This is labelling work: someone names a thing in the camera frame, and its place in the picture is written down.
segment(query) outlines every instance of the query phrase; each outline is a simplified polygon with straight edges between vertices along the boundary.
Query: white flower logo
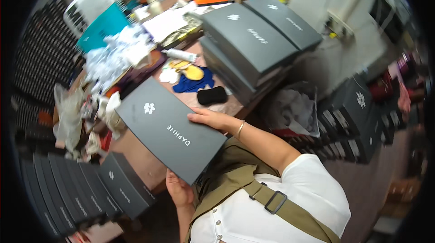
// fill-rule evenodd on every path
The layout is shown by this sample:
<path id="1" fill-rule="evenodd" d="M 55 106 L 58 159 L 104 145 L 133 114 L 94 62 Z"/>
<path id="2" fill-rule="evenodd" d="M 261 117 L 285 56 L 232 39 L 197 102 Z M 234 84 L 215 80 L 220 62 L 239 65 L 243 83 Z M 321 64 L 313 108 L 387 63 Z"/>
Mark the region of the white flower logo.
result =
<path id="1" fill-rule="evenodd" d="M 237 19 L 240 19 L 240 16 L 239 15 L 229 15 L 228 19 L 229 20 L 237 20 Z"/>
<path id="2" fill-rule="evenodd" d="M 364 95 L 361 92 L 356 92 L 356 96 L 358 104 L 361 106 L 361 109 L 365 108 L 365 99 L 364 99 Z"/>
<path id="3" fill-rule="evenodd" d="M 154 103 L 145 103 L 144 105 L 144 111 L 145 111 L 145 115 L 148 114 L 152 114 L 153 111 L 155 110 L 154 108 Z"/>

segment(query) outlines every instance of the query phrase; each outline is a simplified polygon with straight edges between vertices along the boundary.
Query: stack of shoe boxes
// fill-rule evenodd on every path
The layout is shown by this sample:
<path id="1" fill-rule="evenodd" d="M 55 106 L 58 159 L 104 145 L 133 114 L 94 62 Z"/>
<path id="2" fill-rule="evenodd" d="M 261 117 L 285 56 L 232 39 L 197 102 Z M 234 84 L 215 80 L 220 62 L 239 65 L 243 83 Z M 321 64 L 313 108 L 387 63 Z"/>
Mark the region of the stack of shoe boxes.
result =
<path id="1" fill-rule="evenodd" d="M 243 105 L 280 83 L 322 37 L 277 0 L 234 3 L 203 16 L 204 60 Z"/>
<path id="2" fill-rule="evenodd" d="M 122 215 L 134 219 L 155 202 L 120 153 L 109 153 L 101 166 L 34 154 L 21 170 L 30 203 L 52 239 Z"/>
<path id="3" fill-rule="evenodd" d="M 321 159 L 368 164 L 385 132 L 382 108 L 371 98 L 360 76 L 349 78 L 318 106 L 320 137 L 292 138 L 290 144 Z"/>

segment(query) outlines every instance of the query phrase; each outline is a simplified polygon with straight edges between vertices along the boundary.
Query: person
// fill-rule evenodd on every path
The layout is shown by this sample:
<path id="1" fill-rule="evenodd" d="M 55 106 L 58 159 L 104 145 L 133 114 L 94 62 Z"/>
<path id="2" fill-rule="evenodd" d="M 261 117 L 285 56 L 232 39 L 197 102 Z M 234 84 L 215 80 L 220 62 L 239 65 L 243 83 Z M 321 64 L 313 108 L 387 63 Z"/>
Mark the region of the person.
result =
<path id="1" fill-rule="evenodd" d="M 348 201 L 316 155 L 229 115 L 193 110 L 190 121 L 233 137 L 192 187 L 167 171 L 181 243 L 340 241 Z"/>

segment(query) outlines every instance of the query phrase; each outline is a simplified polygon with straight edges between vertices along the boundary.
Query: white paper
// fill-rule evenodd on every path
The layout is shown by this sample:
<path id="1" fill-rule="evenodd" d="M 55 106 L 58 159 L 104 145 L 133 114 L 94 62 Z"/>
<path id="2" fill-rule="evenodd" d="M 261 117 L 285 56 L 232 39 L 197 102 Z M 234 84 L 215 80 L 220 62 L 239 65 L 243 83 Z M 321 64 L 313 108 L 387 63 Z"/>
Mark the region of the white paper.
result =
<path id="1" fill-rule="evenodd" d="M 166 10 L 145 21 L 142 26 L 154 37 L 155 42 L 160 43 L 171 33 L 188 25 L 183 19 L 185 12 L 183 9 Z"/>

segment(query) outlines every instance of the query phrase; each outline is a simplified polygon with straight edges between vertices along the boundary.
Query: gold bracelet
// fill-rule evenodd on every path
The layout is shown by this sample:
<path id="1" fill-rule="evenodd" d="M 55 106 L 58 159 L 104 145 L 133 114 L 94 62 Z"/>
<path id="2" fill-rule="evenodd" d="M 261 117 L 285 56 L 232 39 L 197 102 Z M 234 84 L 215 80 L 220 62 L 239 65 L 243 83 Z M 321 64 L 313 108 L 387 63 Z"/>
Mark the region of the gold bracelet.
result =
<path id="1" fill-rule="evenodd" d="M 239 128 L 239 130 L 237 131 L 237 139 L 239 139 L 240 138 L 240 131 L 242 131 L 242 128 L 243 128 L 243 125 L 244 125 L 244 120 L 242 120 L 243 122 L 242 122 L 242 125 L 240 125 L 240 128 Z"/>

